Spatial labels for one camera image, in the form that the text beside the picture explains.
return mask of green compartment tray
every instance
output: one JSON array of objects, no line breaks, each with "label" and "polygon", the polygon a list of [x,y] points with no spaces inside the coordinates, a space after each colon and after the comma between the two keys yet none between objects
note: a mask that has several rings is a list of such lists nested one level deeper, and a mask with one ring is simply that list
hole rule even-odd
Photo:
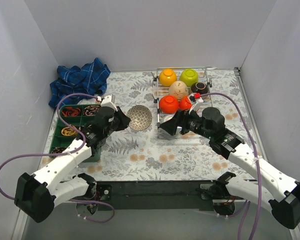
[{"label": "green compartment tray", "polygon": [[[83,110],[88,106],[100,106],[100,104],[87,104],[87,105],[65,105],[60,109],[60,114],[62,118],[70,125],[75,126],[77,129],[79,129],[81,126],[84,126],[89,121],[92,121],[94,119],[94,116],[85,116],[83,113]],[[64,116],[62,114],[62,110],[66,107],[73,107],[73,108],[79,108],[80,114],[78,116]],[[65,128],[66,125],[58,119],[53,139],[50,147],[49,153],[51,153],[55,148],[67,148],[72,141],[76,138],[76,136],[64,136],[62,135],[61,131],[63,128]],[[93,163],[100,160],[101,150],[96,152],[94,156],[89,157],[88,159],[84,160],[84,163]]]}]

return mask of white wall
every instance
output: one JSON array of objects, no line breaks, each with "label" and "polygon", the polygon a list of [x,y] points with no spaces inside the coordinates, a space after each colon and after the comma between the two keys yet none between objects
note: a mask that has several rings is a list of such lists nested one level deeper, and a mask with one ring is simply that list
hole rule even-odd
[{"label": "white wall", "polygon": [[[0,164],[25,153],[42,153],[53,110],[49,83],[57,62],[23,0],[0,0]],[[15,194],[18,177],[37,169],[39,158],[7,165],[0,183]],[[0,239],[12,236],[18,215],[0,194]]]},{"label": "white wall", "polygon": [[241,72],[269,161],[300,181],[300,0],[276,2]]},{"label": "white wall", "polygon": [[60,65],[241,66],[276,0],[25,0]]}]

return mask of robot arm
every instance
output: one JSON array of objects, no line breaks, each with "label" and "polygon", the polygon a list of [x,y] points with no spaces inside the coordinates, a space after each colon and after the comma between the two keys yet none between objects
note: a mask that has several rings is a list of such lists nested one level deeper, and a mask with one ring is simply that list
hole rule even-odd
[{"label": "robot arm", "polygon": [[[177,127],[180,134],[192,131],[208,138],[214,152],[237,164],[254,178],[257,178],[257,166],[253,150],[243,139],[225,126],[225,118],[215,107],[207,107],[202,117],[196,113],[202,100],[200,95],[191,94],[189,99],[195,104],[190,110],[178,110],[172,119],[161,123],[160,128],[170,135],[175,135]],[[300,222],[300,182],[273,167],[263,158],[259,158],[262,179],[262,207],[271,211],[275,219],[289,229],[294,229]],[[234,173],[226,172],[211,186],[208,194],[225,198],[239,196],[253,203],[258,202],[258,187],[238,179]]]},{"label": "robot arm", "polygon": [[70,181],[60,182],[78,164],[99,151],[110,134],[126,129],[129,123],[130,118],[114,104],[114,96],[106,96],[94,119],[81,130],[86,137],[83,148],[69,153],[83,144],[82,136],[78,135],[63,151],[67,155],[56,157],[32,175],[22,174],[17,181],[14,204],[40,223],[63,202],[78,196],[87,200],[93,198],[97,182],[85,173],[74,176]]}]

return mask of blue plaid cloth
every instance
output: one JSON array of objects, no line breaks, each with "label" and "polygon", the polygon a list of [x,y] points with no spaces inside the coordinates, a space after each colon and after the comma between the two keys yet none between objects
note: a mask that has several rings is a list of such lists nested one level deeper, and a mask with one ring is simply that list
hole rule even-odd
[{"label": "blue plaid cloth", "polygon": [[[99,58],[92,63],[85,64],[81,69],[78,66],[67,68],[58,66],[59,78],[50,83],[52,97],[49,106],[56,108],[60,100],[69,94],[83,93],[89,95],[103,95],[107,90],[107,78],[110,70]],[[73,96],[66,99],[62,105],[77,104],[85,96]]]}]

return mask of red bowl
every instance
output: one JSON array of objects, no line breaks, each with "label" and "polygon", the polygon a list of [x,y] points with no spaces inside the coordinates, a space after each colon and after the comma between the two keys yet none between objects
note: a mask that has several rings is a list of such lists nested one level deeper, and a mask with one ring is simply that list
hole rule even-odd
[{"label": "red bowl", "polygon": [[175,96],[167,95],[161,98],[159,108],[166,114],[174,114],[179,109],[179,102]]},{"label": "red bowl", "polygon": [[180,107],[181,110],[190,109],[192,107],[192,104],[191,104],[188,96],[184,96],[181,99],[179,107]]}]

